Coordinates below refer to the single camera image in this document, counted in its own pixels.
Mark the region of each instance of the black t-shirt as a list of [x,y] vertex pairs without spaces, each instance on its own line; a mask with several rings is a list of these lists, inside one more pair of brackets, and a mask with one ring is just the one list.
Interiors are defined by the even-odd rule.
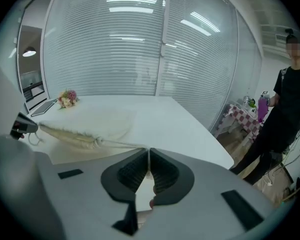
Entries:
[[294,129],[300,129],[300,69],[288,67],[283,82],[280,71],[273,90],[280,96],[273,109],[281,111]]

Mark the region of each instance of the black pants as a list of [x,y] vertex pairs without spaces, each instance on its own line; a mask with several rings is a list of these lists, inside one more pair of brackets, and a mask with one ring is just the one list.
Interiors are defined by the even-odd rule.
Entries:
[[282,161],[282,156],[280,159],[274,159],[271,152],[281,154],[294,141],[297,132],[281,112],[273,108],[244,158],[230,171],[238,175],[260,156],[260,161],[255,169],[244,178],[251,185],[255,184],[267,171]]

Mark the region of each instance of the checkered tablecloth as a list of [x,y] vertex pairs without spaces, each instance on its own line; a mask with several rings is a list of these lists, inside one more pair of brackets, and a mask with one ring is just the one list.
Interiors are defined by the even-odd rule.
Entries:
[[247,131],[256,136],[259,132],[260,124],[258,123],[258,118],[254,118],[249,115],[243,109],[237,107],[236,105],[230,104],[226,113],[223,114],[223,118],[218,125],[218,129],[223,128],[223,124],[225,123],[225,119],[230,116],[234,117],[234,119]]

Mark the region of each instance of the backpack strap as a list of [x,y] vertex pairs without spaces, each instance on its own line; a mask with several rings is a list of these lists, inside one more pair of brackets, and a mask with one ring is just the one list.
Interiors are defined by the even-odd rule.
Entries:
[[286,72],[287,72],[287,69],[288,69],[288,68],[281,69],[281,86],[282,86],[282,84],[283,84],[283,82],[284,82],[284,78],[285,78],[285,74],[286,74]]

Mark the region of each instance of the wooden floor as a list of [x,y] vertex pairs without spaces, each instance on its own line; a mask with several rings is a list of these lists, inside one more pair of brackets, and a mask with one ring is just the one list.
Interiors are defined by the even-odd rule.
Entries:
[[[233,151],[241,143],[245,137],[245,132],[240,131],[240,129],[233,130],[232,133],[223,133],[218,136],[217,140],[225,148],[225,150],[231,155],[234,160],[234,166],[245,156],[251,142],[248,142],[246,146],[241,148],[236,154]],[[243,170],[239,177],[246,177],[259,163],[259,159],[256,159],[252,164],[250,164],[245,170]],[[267,198],[269,198],[273,204],[277,207],[281,204],[284,194],[284,189],[291,185],[291,181],[287,176],[286,172],[281,169],[281,166],[278,165],[276,168],[272,169],[263,176],[258,182],[253,186],[260,190]]]

